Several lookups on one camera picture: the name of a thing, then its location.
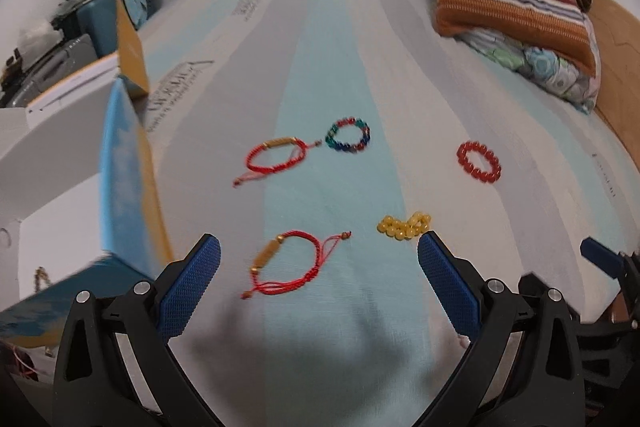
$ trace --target striped pillow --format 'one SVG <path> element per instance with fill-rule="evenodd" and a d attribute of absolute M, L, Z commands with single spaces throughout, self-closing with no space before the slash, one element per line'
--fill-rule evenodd
<path fill-rule="evenodd" d="M 445 37 L 492 28 L 555 51 L 589 76 L 596 74 L 584 15 L 575 0 L 437 0 L 434 26 Z"/>

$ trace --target bed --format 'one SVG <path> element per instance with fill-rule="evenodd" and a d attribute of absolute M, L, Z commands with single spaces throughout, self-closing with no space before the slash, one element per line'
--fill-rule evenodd
<path fill-rule="evenodd" d="M 416 240 L 376 231 L 387 214 L 431 214 L 483 277 L 516 290 L 535 272 L 585 321 L 617 294 L 578 247 L 592 236 L 636 249 L 628 153 L 596 114 L 436 35 L 425 0 L 177 0 L 141 35 L 154 86 L 143 120 L 174 251 L 209 232 L 223 252 L 170 346 L 228 427 L 412 425 L 435 397 L 464 349 Z M 233 186 L 257 144 L 313 142 L 346 116 L 370 127 L 362 153 L 311 149 Z M 500 159 L 494 185 L 458 165 L 469 139 Z M 302 289 L 242 300 L 256 253 L 294 229 L 353 235 Z M 311 245 L 292 239 L 263 277 L 295 279 L 312 263 Z"/>

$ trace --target cardboard box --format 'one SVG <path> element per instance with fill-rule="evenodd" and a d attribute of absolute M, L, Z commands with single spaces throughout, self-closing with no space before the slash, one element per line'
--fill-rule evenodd
<path fill-rule="evenodd" d="M 78 292 L 119 295 L 173 260 L 129 98 L 148 90 L 142 45 L 119 12 L 120 69 L 81 92 L 63 81 L 72 89 L 0 158 L 0 337 L 12 344 L 58 344 Z"/>

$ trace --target blue gripper pad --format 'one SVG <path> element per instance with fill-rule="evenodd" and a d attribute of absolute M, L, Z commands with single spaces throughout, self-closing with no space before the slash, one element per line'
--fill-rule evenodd
<path fill-rule="evenodd" d="M 580 243 L 580 254 L 612 279 L 620 277 L 625 270 L 625 263 L 622 261 L 622 257 L 609 250 L 593 237 L 587 237 Z"/>
<path fill-rule="evenodd" d="M 220 242 L 212 235 L 200 245 L 159 305 L 158 333 L 166 344 L 184 331 L 220 266 Z"/>
<path fill-rule="evenodd" d="M 418 263 L 459 335 L 474 341 L 480 333 L 480 304 L 431 232 L 418 241 Z"/>

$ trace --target metal screw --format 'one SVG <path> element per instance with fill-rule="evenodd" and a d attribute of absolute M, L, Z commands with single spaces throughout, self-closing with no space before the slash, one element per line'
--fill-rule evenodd
<path fill-rule="evenodd" d="M 82 290 L 78 295 L 76 295 L 76 301 L 80 303 L 87 302 L 90 296 L 91 293 L 89 293 L 87 290 Z"/>
<path fill-rule="evenodd" d="M 151 285 L 147 281 L 140 281 L 138 284 L 133 286 L 133 293 L 136 295 L 144 295 L 149 291 L 149 288 L 151 288 Z"/>
<path fill-rule="evenodd" d="M 552 301 L 559 302 L 562 300 L 562 294 L 560 293 L 560 290 L 556 290 L 555 288 L 551 288 L 548 292 L 548 295 Z"/>
<path fill-rule="evenodd" d="M 504 284 L 497 279 L 491 279 L 487 284 L 488 288 L 494 293 L 504 292 Z"/>

